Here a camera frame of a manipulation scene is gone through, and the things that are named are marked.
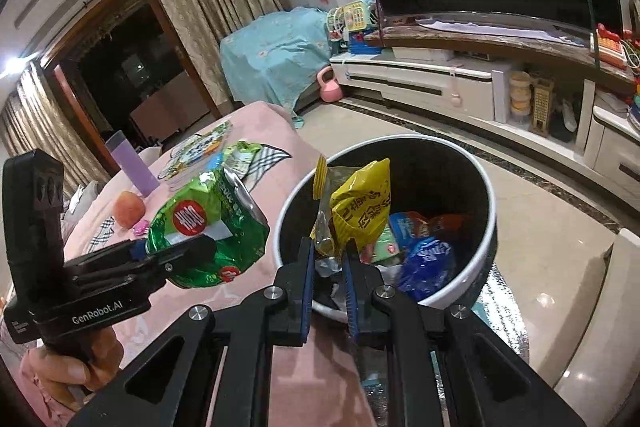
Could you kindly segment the person left hand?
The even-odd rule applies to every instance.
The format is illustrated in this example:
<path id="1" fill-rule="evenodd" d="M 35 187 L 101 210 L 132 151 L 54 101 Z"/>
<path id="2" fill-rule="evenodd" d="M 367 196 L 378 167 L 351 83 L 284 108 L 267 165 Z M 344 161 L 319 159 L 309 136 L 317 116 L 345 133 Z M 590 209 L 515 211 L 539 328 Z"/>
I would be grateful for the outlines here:
<path id="1" fill-rule="evenodd" d="M 88 395 L 75 398 L 72 388 L 100 390 L 118 374 L 124 357 L 124 347 L 113 327 L 92 332 L 89 340 L 91 355 L 88 363 L 68 355 L 59 355 L 46 346 L 32 349 L 26 355 L 43 389 L 57 403 L 74 412 L 79 411 L 90 398 Z"/>

